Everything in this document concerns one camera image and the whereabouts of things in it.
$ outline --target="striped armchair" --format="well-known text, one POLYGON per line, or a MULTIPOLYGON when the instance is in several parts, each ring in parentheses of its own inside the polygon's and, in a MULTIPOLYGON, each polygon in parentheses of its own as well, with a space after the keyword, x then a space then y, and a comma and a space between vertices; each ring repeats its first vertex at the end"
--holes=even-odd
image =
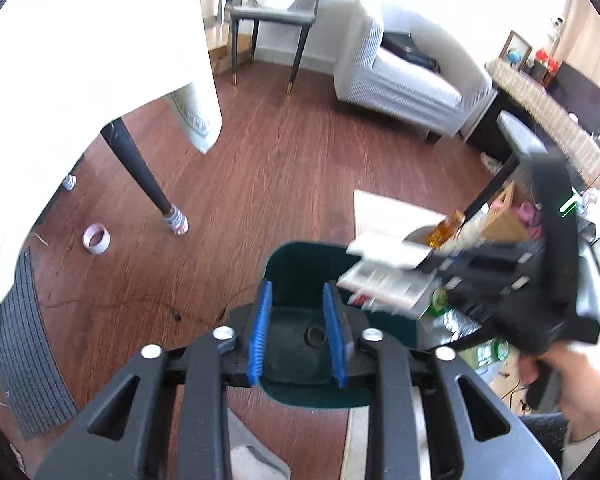
POLYGON ((453 136, 491 88, 487 72, 446 30, 400 7, 356 0, 333 69, 339 101, 354 103, 453 136), (442 74, 402 60, 380 46, 384 29, 410 32, 442 74))

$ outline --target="beige curtain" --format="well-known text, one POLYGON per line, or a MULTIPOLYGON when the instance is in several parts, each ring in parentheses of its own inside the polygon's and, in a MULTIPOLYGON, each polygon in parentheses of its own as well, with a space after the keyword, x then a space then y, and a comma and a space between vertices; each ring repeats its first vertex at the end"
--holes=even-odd
POLYGON ((567 5, 555 57, 600 87, 600 16, 589 0, 570 0, 567 5))

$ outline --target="green trash bin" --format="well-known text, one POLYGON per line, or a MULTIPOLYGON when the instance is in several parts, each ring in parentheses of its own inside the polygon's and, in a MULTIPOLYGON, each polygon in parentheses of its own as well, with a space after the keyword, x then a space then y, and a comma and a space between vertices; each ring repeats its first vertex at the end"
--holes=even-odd
MULTIPOLYGON (((346 248, 290 242, 267 261, 264 279, 272 283, 263 389, 275 400, 311 408, 355 408, 370 401, 367 389, 340 389, 332 377, 331 354, 322 314, 322 287, 360 260, 346 248)), ((340 290, 344 303, 350 292, 340 290)), ((414 321, 384 312, 366 312, 369 323, 415 348, 414 321)))

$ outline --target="white tape roll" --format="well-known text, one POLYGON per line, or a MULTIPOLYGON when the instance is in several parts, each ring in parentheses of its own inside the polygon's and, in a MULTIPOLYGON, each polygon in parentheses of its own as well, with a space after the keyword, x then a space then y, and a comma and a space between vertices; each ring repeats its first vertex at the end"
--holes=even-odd
POLYGON ((102 254, 109 247, 111 236, 102 224, 91 224, 84 230, 82 235, 82 244, 91 254, 102 254), (91 240, 101 235, 102 238, 97 244, 91 245, 91 240))

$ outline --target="human hand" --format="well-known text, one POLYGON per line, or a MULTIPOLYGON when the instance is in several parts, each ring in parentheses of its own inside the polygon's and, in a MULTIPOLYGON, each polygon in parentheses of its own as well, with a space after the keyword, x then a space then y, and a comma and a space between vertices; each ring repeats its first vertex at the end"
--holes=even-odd
POLYGON ((521 384, 538 378, 538 359, 560 372, 558 406, 571 421, 571 439, 577 442, 600 431, 600 346, 558 343, 539 358, 520 352, 521 384))

